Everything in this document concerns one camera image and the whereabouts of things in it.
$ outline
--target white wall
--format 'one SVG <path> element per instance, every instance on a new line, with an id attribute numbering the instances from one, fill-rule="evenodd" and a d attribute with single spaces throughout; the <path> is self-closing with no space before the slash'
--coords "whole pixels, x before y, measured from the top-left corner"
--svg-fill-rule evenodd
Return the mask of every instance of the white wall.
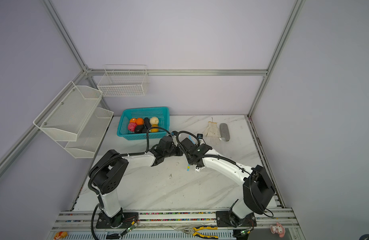
<path id="1" fill-rule="evenodd" d="M 151 76 L 145 96 L 104 99 L 115 115 L 156 106 L 167 106 L 171 115 L 247 114 L 261 82 L 261 76 Z"/>
<path id="2" fill-rule="evenodd" d="M 54 0 L 86 64 L 266 69 L 294 0 Z"/>
<path id="3" fill-rule="evenodd" d="M 369 1 L 306 1 L 253 120 L 308 240 L 369 233 Z"/>
<path id="4" fill-rule="evenodd" d="M 79 72 L 39 0 L 0 0 L 0 158 Z M 39 133 L 0 180 L 0 239 L 45 239 L 89 163 Z"/>

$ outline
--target white mesh shelf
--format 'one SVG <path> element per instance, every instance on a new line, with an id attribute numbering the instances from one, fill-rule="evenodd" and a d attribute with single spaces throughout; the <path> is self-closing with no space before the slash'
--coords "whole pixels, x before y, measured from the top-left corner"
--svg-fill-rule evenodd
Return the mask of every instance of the white mesh shelf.
<path id="1" fill-rule="evenodd" d="M 54 141 L 77 141 L 102 98 L 100 90 L 76 86 L 42 122 L 34 124 Z"/>
<path id="2" fill-rule="evenodd" d="M 75 158 L 93 158 L 112 116 L 113 112 L 96 108 L 78 139 L 75 142 L 68 142 L 64 149 Z"/>
<path id="3" fill-rule="evenodd" d="M 145 65 L 103 65 L 98 89 L 105 97 L 144 96 L 149 87 Z"/>

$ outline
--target black mounting plate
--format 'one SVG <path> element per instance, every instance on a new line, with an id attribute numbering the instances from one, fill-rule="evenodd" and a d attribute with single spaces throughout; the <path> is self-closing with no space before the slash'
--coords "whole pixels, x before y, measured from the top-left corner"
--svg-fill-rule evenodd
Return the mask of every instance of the black mounting plate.
<path id="1" fill-rule="evenodd" d="M 216 225 L 218 227 L 231 227 L 230 220 L 229 220 L 229 211 L 216 211 Z M 244 219 L 244 222 L 242 223 L 242 225 L 240 225 L 238 228 L 241 227 L 252 227 L 252 223 L 249 221 L 251 220 L 254 223 L 254 227 L 256 227 L 256 219 L 254 216 L 254 213 L 250 213 L 249 215 L 247 215 Z"/>
<path id="2" fill-rule="evenodd" d="M 129 220 L 133 220 L 132 217 L 136 216 L 135 221 L 137 221 L 139 213 L 138 212 L 123 212 L 123 216 L 124 216 L 123 219 L 127 219 L 127 222 L 123 222 L 119 228 L 129 228 L 131 226 L 131 223 L 133 222 Z M 104 217 L 102 217 L 102 212 L 99 213 L 99 218 L 98 218 L 95 228 L 97 229 L 111 228 L 110 223 L 108 223 L 107 220 Z"/>

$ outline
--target marble tabletop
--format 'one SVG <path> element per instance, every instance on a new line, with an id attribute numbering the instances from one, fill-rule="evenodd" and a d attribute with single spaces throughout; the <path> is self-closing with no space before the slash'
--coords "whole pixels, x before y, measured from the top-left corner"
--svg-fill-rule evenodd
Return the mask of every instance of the marble tabletop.
<path id="1" fill-rule="evenodd" d="M 120 117 L 114 117 L 105 135 L 93 165 L 111 149 L 119 153 L 142 152 L 146 140 L 128 141 L 117 136 Z M 262 165 L 251 137 L 244 115 L 214 116 L 170 116 L 170 131 L 203 133 L 209 121 L 226 123 L 230 131 L 230 141 L 207 142 L 222 155 L 243 165 Z M 151 139 L 150 146 L 159 139 Z M 153 167 L 128 170 L 117 188 L 119 201 L 124 210 L 172 210 L 172 209 L 217 209 L 229 208 L 237 199 L 243 198 L 242 186 L 221 173 L 208 168 L 200 172 L 195 166 L 187 171 L 185 156 L 169 157 Z M 74 211 L 92 211 L 98 199 L 88 189 L 88 178 L 74 206 Z M 277 206 L 274 198 L 268 208 Z"/>

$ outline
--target cream colored ball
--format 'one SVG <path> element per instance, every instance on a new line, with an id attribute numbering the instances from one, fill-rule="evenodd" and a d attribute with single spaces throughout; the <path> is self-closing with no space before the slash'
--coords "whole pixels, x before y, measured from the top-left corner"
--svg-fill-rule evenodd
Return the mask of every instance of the cream colored ball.
<path id="1" fill-rule="evenodd" d="M 159 123 L 159 119 L 157 117 L 152 117 L 150 118 L 150 124 L 158 124 Z"/>

